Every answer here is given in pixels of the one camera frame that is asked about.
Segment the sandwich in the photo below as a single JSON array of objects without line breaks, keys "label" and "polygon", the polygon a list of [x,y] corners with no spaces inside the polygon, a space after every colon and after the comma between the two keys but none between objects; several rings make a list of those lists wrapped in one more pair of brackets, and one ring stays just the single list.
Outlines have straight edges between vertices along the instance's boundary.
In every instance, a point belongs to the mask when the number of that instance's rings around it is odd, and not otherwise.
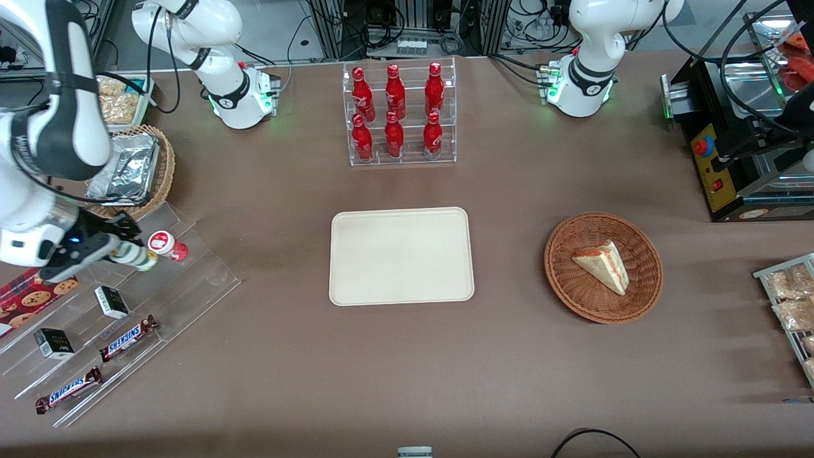
[{"label": "sandwich", "polygon": [[624,269],[619,250],[611,240],[602,246],[581,249],[574,253],[571,259],[611,291],[624,296],[624,290],[628,287],[630,280]]}]

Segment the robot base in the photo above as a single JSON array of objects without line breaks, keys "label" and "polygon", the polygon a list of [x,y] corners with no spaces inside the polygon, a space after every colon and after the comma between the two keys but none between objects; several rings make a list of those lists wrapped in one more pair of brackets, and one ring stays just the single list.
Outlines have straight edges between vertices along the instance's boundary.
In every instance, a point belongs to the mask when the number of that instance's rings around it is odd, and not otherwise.
[{"label": "robot base", "polygon": [[215,114],[232,129],[248,129],[266,117],[276,115],[280,99],[279,78],[272,78],[256,68],[245,68],[243,71],[249,76],[249,91],[238,101],[236,107],[219,107],[209,97]]},{"label": "robot base", "polygon": [[608,83],[604,91],[593,96],[583,94],[582,90],[568,76],[568,65],[574,59],[567,55],[561,60],[552,60],[545,73],[537,72],[539,83],[549,83],[551,87],[540,88],[540,100],[544,105],[551,104],[568,116],[589,117],[611,96],[613,82]]}]

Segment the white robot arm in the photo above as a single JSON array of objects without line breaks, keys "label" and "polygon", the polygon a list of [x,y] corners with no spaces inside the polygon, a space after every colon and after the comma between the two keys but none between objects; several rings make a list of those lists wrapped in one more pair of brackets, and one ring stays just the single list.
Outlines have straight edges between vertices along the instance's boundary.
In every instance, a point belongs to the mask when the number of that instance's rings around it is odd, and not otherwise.
[{"label": "white robot arm", "polygon": [[42,49],[48,101],[0,111],[0,261],[40,267],[59,282],[139,230],[126,215],[102,220],[57,197],[45,176],[86,180],[111,153],[98,104],[85,21],[65,0],[0,0],[0,17]]},{"label": "white robot arm", "polygon": [[548,102],[567,115],[588,117],[606,100],[614,71],[625,53],[621,33],[650,27],[661,15],[672,22],[684,0],[573,0],[571,25],[582,34],[576,56],[551,63],[554,87]]},{"label": "white robot arm", "polygon": [[141,2],[131,20],[148,46],[175,55],[195,71],[227,126],[246,129],[276,113],[279,81],[244,68],[225,47],[235,44],[243,31],[240,14],[228,0]]}]

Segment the small black box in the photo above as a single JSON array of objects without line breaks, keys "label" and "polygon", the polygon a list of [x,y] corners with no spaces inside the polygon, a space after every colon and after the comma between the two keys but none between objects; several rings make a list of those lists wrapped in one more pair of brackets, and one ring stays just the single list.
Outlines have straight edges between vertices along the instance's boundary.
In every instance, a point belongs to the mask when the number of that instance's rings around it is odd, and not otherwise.
[{"label": "small black box", "polygon": [[118,291],[108,286],[100,286],[94,292],[96,302],[102,307],[102,313],[114,319],[127,318],[129,311]]},{"label": "small black box", "polygon": [[34,333],[34,340],[37,341],[42,355],[46,358],[68,359],[73,356],[73,347],[71,347],[65,331],[39,328]]}]

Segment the black machine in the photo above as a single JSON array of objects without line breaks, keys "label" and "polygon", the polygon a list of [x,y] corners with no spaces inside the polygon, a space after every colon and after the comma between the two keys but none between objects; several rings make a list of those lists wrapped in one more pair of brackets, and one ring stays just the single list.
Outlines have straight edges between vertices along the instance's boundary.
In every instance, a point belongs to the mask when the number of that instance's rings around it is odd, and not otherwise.
[{"label": "black machine", "polygon": [[[788,4],[791,13],[754,20],[750,33],[760,49],[796,21],[814,18],[814,2]],[[814,44],[811,24],[800,31]],[[784,51],[731,55],[723,70],[720,59],[691,58],[672,81],[662,77],[665,114],[693,149],[715,222],[814,219],[814,82],[789,87]]]}]

